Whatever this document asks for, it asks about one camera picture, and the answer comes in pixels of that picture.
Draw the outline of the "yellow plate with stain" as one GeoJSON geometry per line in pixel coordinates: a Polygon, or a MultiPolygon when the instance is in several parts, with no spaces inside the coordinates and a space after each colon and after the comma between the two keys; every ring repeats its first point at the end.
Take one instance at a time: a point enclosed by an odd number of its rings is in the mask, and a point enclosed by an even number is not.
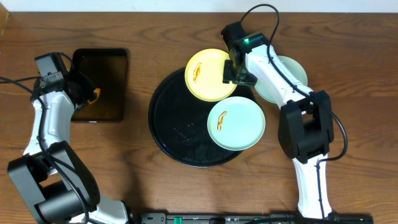
{"type": "Polygon", "coordinates": [[[219,49],[196,53],[185,67],[185,83],[190,92],[203,101],[220,101],[235,91],[237,85],[223,83],[224,62],[229,55],[219,49]]]}

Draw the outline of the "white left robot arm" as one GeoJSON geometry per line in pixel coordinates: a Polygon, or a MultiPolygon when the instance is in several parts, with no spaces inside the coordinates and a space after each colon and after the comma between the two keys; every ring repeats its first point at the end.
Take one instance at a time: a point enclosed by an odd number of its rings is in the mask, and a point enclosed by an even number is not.
{"type": "Polygon", "coordinates": [[[126,204],[102,194],[71,148],[73,114],[94,103],[100,89],[82,73],[41,68],[30,90],[32,135],[7,173],[37,223],[133,223],[126,204]]]}

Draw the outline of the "orange green scrub sponge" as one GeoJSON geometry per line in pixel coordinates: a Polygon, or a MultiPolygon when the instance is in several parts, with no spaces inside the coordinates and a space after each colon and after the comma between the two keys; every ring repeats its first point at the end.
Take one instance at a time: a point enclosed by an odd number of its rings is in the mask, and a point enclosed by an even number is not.
{"type": "Polygon", "coordinates": [[[93,104],[94,102],[96,102],[98,100],[98,98],[100,97],[100,93],[101,93],[101,89],[100,88],[95,88],[93,90],[93,92],[89,95],[88,99],[87,99],[87,103],[93,104]]]}

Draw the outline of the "black rectangular water tray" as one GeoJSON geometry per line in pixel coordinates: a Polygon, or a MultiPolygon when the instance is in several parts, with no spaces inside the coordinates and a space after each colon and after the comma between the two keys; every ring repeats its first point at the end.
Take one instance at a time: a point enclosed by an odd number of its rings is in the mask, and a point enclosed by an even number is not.
{"type": "Polygon", "coordinates": [[[73,122],[117,123],[122,121],[126,98],[129,54],[126,49],[77,49],[73,65],[100,89],[98,99],[77,111],[73,122]]]}

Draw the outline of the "round black serving tray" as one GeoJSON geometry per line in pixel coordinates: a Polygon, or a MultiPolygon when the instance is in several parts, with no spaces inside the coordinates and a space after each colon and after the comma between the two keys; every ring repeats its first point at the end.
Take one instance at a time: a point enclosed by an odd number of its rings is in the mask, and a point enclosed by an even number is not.
{"type": "Polygon", "coordinates": [[[190,92],[184,67],[174,71],[150,100],[148,123],[155,143],[170,158],[187,166],[212,167],[233,160],[241,151],[220,147],[208,132],[208,115],[215,105],[190,92]]]}

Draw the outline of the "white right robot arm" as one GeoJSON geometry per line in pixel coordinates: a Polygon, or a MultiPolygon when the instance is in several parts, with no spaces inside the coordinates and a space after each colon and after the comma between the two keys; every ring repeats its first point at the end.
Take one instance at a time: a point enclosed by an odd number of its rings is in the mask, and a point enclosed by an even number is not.
{"type": "Polygon", "coordinates": [[[229,51],[223,81],[260,83],[280,109],[278,140],[294,163],[298,211],[305,218],[328,218],[331,207],[325,162],[334,140],[330,97],[324,91],[314,92],[295,78],[264,34],[223,31],[221,36],[229,51]]]}

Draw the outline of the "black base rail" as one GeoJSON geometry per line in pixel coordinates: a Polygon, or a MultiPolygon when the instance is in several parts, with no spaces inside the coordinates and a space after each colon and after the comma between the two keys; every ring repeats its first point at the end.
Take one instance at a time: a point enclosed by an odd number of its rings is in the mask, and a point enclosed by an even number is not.
{"type": "Polygon", "coordinates": [[[167,215],[146,213],[140,215],[141,224],[374,224],[373,217],[367,215],[339,215],[332,213],[325,219],[304,218],[298,213],[274,213],[256,215],[167,215]]]}

